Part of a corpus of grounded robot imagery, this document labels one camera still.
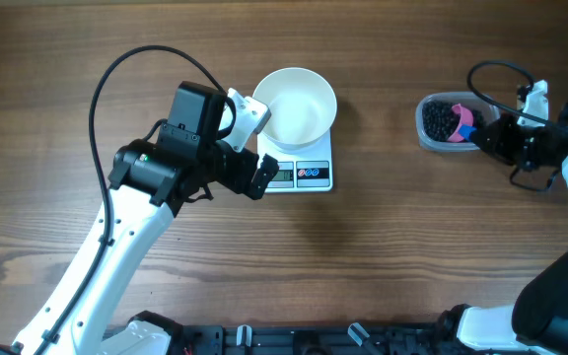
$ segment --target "pink object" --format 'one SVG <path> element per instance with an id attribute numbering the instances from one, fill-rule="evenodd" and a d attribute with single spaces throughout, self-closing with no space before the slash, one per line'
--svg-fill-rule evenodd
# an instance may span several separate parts
<path id="1" fill-rule="evenodd" d="M 455 129 L 455 132 L 451 134 L 451 136 L 449 137 L 449 139 L 447 139 L 447 141 L 453 143 L 460 143 L 463 141 L 463 137 L 460 135 L 460 128 L 463 125 L 472 127 L 472 124 L 474 123 L 474 117 L 472 117 L 472 112 L 468 108 L 462 106 L 461 104 L 453 106 L 452 110 L 455 114 L 458 114 L 460 116 L 460 124 L 458 124 L 458 127 Z"/>

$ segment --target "wood grain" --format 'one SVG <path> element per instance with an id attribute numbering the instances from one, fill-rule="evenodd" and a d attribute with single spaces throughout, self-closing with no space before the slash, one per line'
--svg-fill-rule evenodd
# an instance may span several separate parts
<path id="1" fill-rule="evenodd" d="M 183 323 L 431 320 L 458 303 L 513 302 L 568 245 L 560 181 L 533 194 L 478 152 L 417 141 L 426 95 L 465 91 L 483 59 L 515 61 L 568 94 L 568 4 L 558 2 L 221 2 L 0 8 L 0 342 L 42 305 L 83 241 L 101 198 L 88 105 L 108 65 L 142 44 L 200 60 L 250 94 L 301 66 L 333 86 L 336 187 L 253 202 L 215 186 L 185 207 L 135 274 L 113 322 L 142 310 Z M 512 103 L 518 78 L 479 87 Z M 182 80 L 163 53 L 129 59 L 97 114 L 105 170 L 114 152 L 170 108 Z"/>
<path id="2" fill-rule="evenodd" d="M 190 4 L 240 3 L 260 0 L 0 0 L 0 7 L 63 6 L 63 5 L 125 5 L 125 4 Z"/>

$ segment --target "white bowl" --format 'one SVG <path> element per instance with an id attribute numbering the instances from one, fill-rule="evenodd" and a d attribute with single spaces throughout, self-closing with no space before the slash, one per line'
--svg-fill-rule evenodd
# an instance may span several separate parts
<path id="1" fill-rule="evenodd" d="M 332 87 L 321 75 L 304 68 L 285 68 L 269 74 L 257 85 L 253 98 L 271 110 L 262 133 L 284 149 L 315 143 L 336 117 Z"/>

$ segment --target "blue object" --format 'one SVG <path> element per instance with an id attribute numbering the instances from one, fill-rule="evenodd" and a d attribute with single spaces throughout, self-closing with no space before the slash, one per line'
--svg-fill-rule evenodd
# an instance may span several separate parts
<path id="1" fill-rule="evenodd" d="M 460 130 L 458 131 L 458 133 L 460 134 L 461 137 L 463 137 L 463 139 L 465 139 L 467 142 L 470 142 L 470 133 L 474 132 L 475 130 L 476 128 L 472 126 L 467 126 L 465 124 L 462 124 L 460 126 Z"/>

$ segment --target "plastic container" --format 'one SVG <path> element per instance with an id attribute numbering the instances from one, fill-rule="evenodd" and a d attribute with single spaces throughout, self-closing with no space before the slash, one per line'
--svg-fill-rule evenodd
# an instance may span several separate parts
<path id="1" fill-rule="evenodd" d="M 471 92 L 439 93 L 429 95 L 428 97 L 422 99 L 420 104 L 418 104 L 417 109 L 415 110 L 415 128 L 417 129 L 418 137 L 420 138 L 420 146 L 427 150 L 436 152 L 467 152 L 479 149 L 477 146 L 470 142 L 438 142 L 431 139 L 426 134 L 426 132 L 424 131 L 422 108 L 424 107 L 424 104 L 432 101 L 461 104 L 462 106 L 470 109 L 480 110 L 486 123 L 490 123 L 496 119 L 499 119 L 499 108 L 487 104 Z"/>

